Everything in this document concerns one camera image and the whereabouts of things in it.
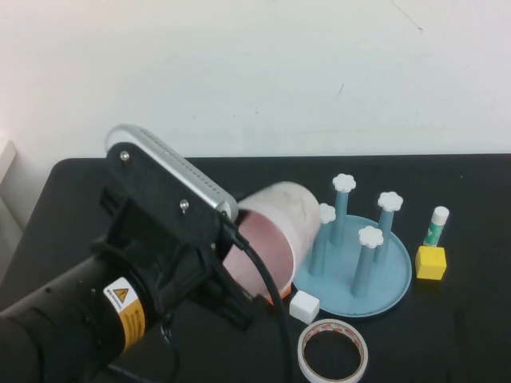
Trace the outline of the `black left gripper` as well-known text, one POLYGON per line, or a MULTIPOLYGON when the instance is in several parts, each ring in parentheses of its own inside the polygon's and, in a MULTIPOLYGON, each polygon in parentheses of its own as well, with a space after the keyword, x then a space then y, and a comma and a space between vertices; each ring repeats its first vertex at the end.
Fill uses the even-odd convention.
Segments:
POLYGON ((100 205, 112 224, 97 241, 97 253, 135 283, 154 318, 168 316, 187 298, 238 330, 263 315, 266 300, 252 297, 210 250, 169 234, 119 188, 103 188, 100 205))

